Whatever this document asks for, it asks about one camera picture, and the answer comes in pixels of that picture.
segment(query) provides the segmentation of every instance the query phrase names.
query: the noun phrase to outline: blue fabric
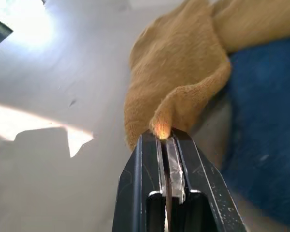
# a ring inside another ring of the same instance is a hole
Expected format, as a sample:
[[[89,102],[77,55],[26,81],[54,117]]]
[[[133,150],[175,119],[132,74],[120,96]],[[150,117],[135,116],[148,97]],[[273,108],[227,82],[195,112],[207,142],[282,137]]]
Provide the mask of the blue fabric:
[[[290,226],[290,38],[230,57],[227,185]]]

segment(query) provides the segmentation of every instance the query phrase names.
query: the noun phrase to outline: black clamp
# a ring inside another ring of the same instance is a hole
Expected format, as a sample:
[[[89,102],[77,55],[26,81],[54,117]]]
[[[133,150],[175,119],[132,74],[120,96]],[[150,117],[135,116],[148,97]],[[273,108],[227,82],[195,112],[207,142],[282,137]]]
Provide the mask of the black clamp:
[[[246,232],[220,172],[179,130],[142,134],[118,184],[112,232],[164,231]]]

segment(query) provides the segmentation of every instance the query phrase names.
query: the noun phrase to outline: white surface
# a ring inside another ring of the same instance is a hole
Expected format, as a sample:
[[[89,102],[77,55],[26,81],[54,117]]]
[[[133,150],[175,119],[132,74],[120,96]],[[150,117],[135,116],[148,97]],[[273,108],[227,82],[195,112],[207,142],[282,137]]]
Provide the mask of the white surface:
[[[0,44],[1,107],[94,136],[73,158],[64,129],[25,131],[12,142],[0,137],[0,232],[111,231],[130,156],[123,130],[128,57],[145,25],[173,7],[164,3],[49,0],[41,30],[14,32]]]

